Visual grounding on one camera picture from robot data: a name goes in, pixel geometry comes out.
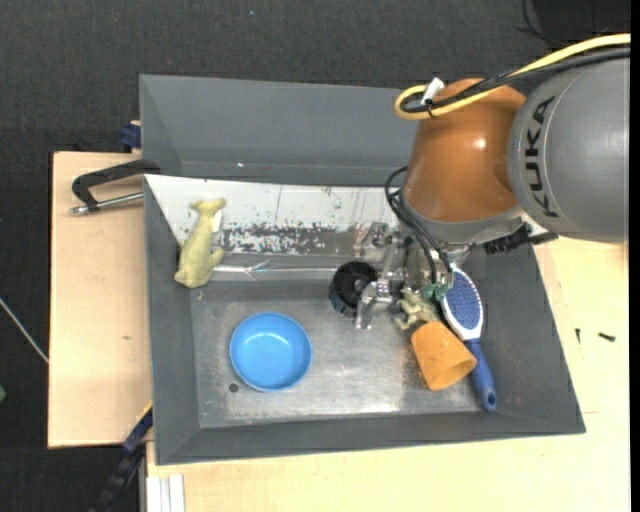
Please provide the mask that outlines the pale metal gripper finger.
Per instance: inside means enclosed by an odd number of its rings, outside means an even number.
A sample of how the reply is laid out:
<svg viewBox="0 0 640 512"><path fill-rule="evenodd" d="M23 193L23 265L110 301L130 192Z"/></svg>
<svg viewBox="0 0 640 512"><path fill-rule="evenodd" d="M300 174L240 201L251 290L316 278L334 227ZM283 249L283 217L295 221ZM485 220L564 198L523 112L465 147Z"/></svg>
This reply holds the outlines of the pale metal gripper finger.
<svg viewBox="0 0 640 512"><path fill-rule="evenodd" d="M383 251L395 233L395 227L388 223L365 223L358 230L357 250L359 253L377 253Z"/></svg>
<svg viewBox="0 0 640 512"><path fill-rule="evenodd" d="M391 289L387 280L373 281L367 284L361 292L357 302L354 317L356 329L369 329L374 308L389 306L393 302Z"/></svg>

